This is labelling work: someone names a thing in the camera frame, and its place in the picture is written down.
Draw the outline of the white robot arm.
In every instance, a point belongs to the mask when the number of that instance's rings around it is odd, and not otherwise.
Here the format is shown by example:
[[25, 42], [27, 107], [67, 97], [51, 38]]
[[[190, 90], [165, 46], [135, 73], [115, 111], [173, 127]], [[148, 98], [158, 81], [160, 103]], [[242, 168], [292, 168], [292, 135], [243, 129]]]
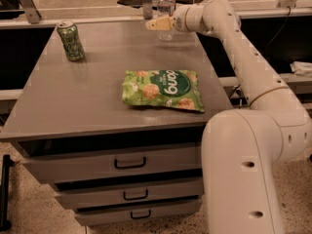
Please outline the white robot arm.
[[146, 27], [218, 39], [248, 104], [216, 114], [203, 132], [209, 234], [285, 234], [272, 166], [308, 146], [311, 119], [306, 109], [244, 35], [227, 0], [181, 6]]

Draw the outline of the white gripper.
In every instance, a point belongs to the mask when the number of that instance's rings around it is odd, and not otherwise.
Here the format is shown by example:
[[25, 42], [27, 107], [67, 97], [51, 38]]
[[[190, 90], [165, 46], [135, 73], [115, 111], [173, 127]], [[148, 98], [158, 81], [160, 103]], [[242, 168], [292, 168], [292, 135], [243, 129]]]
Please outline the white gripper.
[[145, 26], [148, 30], [170, 31], [175, 27], [179, 32], [188, 32], [186, 23], [188, 10], [189, 7], [186, 5], [178, 7], [173, 13], [173, 18], [162, 16], [157, 19], [151, 19], [145, 24]]

